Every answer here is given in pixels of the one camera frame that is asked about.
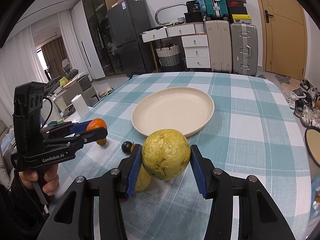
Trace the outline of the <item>person's left hand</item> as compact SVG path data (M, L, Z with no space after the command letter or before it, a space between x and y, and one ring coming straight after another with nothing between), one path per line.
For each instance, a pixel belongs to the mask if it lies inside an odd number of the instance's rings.
M45 181L42 190L48 196L52 196L57 193L60 187L59 175L57 174L58 167L58 164L50 166L41 176L34 170L25 170L18 174L23 186L27 189L33 189L33 182L37 182L39 179Z

